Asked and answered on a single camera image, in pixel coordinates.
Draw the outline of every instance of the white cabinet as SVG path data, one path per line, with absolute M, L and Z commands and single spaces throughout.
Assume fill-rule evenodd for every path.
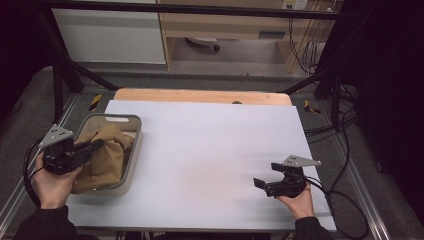
M 155 0 L 113 0 L 156 3 Z M 71 58 L 78 62 L 165 64 L 157 13 L 53 9 Z

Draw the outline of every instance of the black clothing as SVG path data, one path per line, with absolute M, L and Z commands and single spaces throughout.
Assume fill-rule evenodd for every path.
M 78 240 L 77 230 L 68 219 L 68 207 L 36 209 L 21 223 L 15 240 Z
M 37 209 L 19 226 L 15 240 L 79 240 L 74 224 L 68 219 L 68 207 Z M 328 240 L 330 233 L 315 217 L 298 219 L 294 240 Z
M 316 217 L 296 220 L 296 235 L 293 240 L 327 240 L 333 239 L 327 229 L 321 227 Z

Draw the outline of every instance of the white tabletop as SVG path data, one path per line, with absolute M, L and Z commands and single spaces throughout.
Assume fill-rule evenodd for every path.
M 295 107 L 111 101 L 107 113 L 135 114 L 144 134 L 132 185 L 123 196 L 73 195 L 76 226 L 166 231 L 294 228 L 288 209 L 255 188 L 280 181 L 271 170 L 289 155 L 311 158 Z M 305 175 L 318 178 L 314 167 Z M 324 195 L 312 188 L 323 227 L 335 230 Z

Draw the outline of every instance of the sleeve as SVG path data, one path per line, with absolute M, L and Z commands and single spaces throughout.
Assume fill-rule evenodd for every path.
M 327 229 L 321 227 L 316 217 L 305 217 L 296 220 L 294 240 L 327 240 L 333 239 Z
M 15 235 L 15 240 L 77 240 L 74 224 L 68 219 L 68 207 L 36 209 L 25 219 Z

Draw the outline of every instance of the metal bracket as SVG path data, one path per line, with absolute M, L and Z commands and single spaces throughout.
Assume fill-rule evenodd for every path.
M 72 131 L 66 130 L 63 127 L 59 127 L 54 124 L 38 146 L 40 148 L 46 148 L 73 136 L 74 133 Z

